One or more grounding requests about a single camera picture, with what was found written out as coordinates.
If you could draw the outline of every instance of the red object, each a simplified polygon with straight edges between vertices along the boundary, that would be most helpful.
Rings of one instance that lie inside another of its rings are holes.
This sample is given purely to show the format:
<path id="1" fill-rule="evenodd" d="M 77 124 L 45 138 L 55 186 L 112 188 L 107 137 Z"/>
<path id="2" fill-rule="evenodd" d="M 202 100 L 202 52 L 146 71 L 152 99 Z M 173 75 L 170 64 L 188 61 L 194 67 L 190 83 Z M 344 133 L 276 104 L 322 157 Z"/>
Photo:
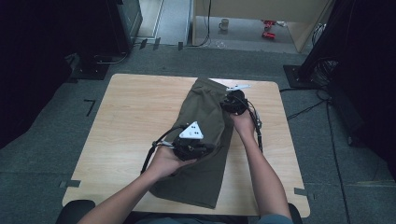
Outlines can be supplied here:
<path id="1" fill-rule="evenodd" d="M 264 32 L 264 33 L 262 33 L 262 37 L 268 38 L 268 39 L 275 39 L 275 34 Z"/>
<path id="2" fill-rule="evenodd" d="M 276 21 L 264 21 L 264 30 L 269 31 Z"/>

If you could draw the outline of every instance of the person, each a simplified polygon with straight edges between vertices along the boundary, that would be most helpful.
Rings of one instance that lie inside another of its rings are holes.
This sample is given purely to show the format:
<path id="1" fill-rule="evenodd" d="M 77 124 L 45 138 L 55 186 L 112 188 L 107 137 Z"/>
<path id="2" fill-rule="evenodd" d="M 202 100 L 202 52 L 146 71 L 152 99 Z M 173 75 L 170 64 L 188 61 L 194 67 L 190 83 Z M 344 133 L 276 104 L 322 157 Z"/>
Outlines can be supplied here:
<path id="1" fill-rule="evenodd" d="M 254 124 L 248 111 L 239 116 L 233 114 L 230 116 L 233 119 L 234 127 L 239 133 L 247 153 L 253 192 L 261 216 L 259 224 L 292 223 L 285 190 L 276 172 L 259 150 L 254 138 Z M 178 168 L 194 163 L 195 161 L 181 161 L 175 156 L 171 148 L 159 147 L 145 173 L 124 189 L 121 189 L 94 207 L 79 223 L 123 223 L 140 199 L 156 181 L 171 175 Z M 144 222 L 142 220 L 141 223 L 180 222 L 170 218 L 162 218 L 152 222 Z M 183 220 L 183 223 L 209 222 L 196 222 L 196 220 L 188 222 Z"/>

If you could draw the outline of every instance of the olive green pants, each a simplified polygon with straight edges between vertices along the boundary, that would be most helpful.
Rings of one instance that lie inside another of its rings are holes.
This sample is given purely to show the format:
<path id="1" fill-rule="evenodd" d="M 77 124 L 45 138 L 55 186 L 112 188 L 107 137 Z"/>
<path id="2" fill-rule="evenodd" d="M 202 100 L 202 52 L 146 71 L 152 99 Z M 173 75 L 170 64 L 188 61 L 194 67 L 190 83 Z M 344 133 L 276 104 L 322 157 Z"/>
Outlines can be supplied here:
<path id="1" fill-rule="evenodd" d="M 198 121 L 204 143 L 216 145 L 215 150 L 196 163 L 182 167 L 175 175 L 157 182 L 149 191 L 159 198 L 215 208 L 221 189 L 228 148 L 233 135 L 233 121 L 219 102 L 225 98 L 226 87 L 209 79 L 198 78 L 180 108 L 175 126 Z M 174 131 L 167 142 L 181 133 Z"/>

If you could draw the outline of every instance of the floor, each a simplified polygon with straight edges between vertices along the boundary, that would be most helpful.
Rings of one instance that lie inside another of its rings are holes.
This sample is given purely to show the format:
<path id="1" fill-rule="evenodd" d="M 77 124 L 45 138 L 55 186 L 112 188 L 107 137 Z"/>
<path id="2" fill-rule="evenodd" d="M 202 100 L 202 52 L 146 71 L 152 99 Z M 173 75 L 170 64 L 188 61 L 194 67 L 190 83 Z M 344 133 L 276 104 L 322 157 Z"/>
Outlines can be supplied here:
<path id="1" fill-rule="evenodd" d="M 177 45 L 178 42 L 183 42 L 184 46 L 191 45 L 191 1 L 140 0 L 140 5 L 143 23 L 138 39 L 154 43 L 156 38 L 160 38 L 160 43 L 165 45 Z M 286 22 L 274 25 L 269 32 L 276 36 L 269 39 L 262 37 L 264 25 L 260 20 L 228 18 L 228 30 L 222 31 L 219 28 L 222 19 L 197 17 L 196 45 L 204 43 L 209 24 L 210 38 L 202 45 L 203 48 L 298 53 Z M 308 43 L 301 53 L 307 55 L 311 49 L 312 44 Z"/>

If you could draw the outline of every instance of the table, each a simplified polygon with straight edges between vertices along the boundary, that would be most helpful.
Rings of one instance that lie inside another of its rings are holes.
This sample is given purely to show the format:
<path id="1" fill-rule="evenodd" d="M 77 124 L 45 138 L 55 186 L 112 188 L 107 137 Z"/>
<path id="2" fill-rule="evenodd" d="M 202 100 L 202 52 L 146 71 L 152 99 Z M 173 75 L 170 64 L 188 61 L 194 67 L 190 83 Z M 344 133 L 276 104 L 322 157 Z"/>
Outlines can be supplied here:
<path id="1" fill-rule="evenodd" d="M 329 15 L 333 0 L 213 0 L 211 17 L 287 21 L 298 52 L 318 23 Z M 196 16 L 207 17 L 209 0 L 193 0 L 192 44 L 196 45 Z"/>
<path id="2" fill-rule="evenodd" d="M 81 181 L 80 185 L 67 188 L 63 205 L 79 199 L 99 204 L 137 178 L 152 141 L 176 121 L 195 79 L 114 75 L 72 176 L 72 180 Z M 299 209 L 302 217 L 308 217 L 310 210 L 306 197 L 294 194 L 294 188 L 304 189 L 304 183 L 277 85 L 266 81 L 213 80 L 226 86 L 252 86 L 244 93 L 262 118 L 263 153 L 278 173 L 288 201 Z M 226 162 L 215 209 L 156 198 L 148 192 L 134 211 L 258 215 L 248 160 L 237 132 L 233 132 Z"/>

